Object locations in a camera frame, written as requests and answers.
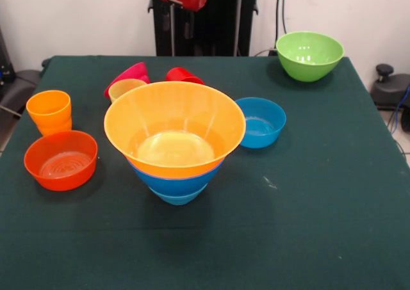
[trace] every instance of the cup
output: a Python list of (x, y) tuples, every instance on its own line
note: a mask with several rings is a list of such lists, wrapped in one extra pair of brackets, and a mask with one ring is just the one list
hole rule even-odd
[(26, 109), (44, 136), (72, 129), (71, 98), (66, 92), (40, 92), (27, 101)]
[(167, 81), (183, 81), (204, 84), (204, 81), (182, 67), (175, 67), (168, 71)]
[(124, 95), (126, 92), (133, 90), (139, 86), (146, 85), (146, 82), (138, 79), (125, 79), (115, 82), (110, 86), (108, 90), (108, 95), (110, 96), (111, 102), (116, 101), (119, 97)]
[(151, 83), (149, 81), (149, 76), (148, 76), (148, 70), (147, 66), (145, 65), (144, 62), (137, 63), (131, 67), (129, 67), (127, 70), (123, 71), (118, 77), (116, 77), (110, 85), (105, 89), (104, 95), (107, 98), (110, 98), (110, 95), (108, 94), (108, 91), (110, 90), (110, 87), (121, 80), (125, 79), (139, 79), (144, 81), (145, 83)]

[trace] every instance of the orange cup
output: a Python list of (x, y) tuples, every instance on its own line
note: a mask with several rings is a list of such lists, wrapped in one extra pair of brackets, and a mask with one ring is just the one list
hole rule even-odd
[(44, 136), (72, 129), (71, 98), (61, 90), (47, 90), (27, 101), (27, 112)]
[(133, 90), (139, 86), (146, 85), (146, 82), (138, 79), (125, 79), (115, 82), (110, 86), (108, 90), (108, 95), (110, 96), (111, 102), (116, 101), (119, 97), (124, 95), (126, 92)]

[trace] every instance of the bowl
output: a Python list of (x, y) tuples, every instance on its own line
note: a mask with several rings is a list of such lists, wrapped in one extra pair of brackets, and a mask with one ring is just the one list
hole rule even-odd
[(280, 135), (286, 113), (273, 101), (249, 97), (236, 101), (246, 118), (246, 133), (241, 146), (258, 149), (273, 144)]
[(182, 197), (198, 192), (205, 185), (207, 185), (210, 180), (214, 178), (221, 164), (222, 163), (220, 163), (217, 167), (215, 167), (208, 173), (187, 179), (164, 179), (153, 177), (148, 175), (147, 173), (141, 172), (132, 164), (131, 166), (133, 167), (139, 178), (153, 191), (170, 197)]
[(150, 190), (154, 192), (155, 195), (160, 197), (164, 202), (167, 202), (171, 205), (186, 205), (187, 203), (194, 200), (199, 194), (201, 194), (201, 192), (206, 188), (206, 186), (207, 184), (205, 184), (205, 186), (203, 186), (199, 191), (196, 191), (195, 193), (185, 195), (185, 196), (168, 196), (168, 195), (158, 193), (157, 191), (154, 191), (151, 188)]
[(276, 43), (279, 60), (292, 78), (314, 82), (326, 76), (343, 57), (343, 46), (315, 32), (292, 32)]
[(182, 81), (144, 85), (109, 108), (109, 141), (141, 172), (165, 179), (200, 176), (242, 141), (245, 116), (234, 100)]
[(84, 184), (95, 171), (97, 142), (81, 131), (64, 131), (35, 141), (24, 155), (24, 166), (35, 180), (52, 191)]

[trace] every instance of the orange bowl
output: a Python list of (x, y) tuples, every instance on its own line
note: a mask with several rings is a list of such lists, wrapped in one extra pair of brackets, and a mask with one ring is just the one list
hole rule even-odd
[(24, 156), (24, 166), (37, 182), (52, 191), (68, 191), (94, 173), (97, 142), (81, 131), (64, 131), (35, 141)]
[(104, 129), (141, 172), (185, 179), (214, 169), (242, 141), (245, 116), (226, 94), (169, 81), (131, 90), (108, 109)]

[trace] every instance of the light orange bowl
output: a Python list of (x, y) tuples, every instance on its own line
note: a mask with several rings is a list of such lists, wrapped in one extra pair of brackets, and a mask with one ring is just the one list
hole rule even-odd
[(108, 109), (104, 129), (141, 172), (184, 179), (214, 169), (242, 141), (245, 116), (226, 94), (169, 81), (131, 90)]

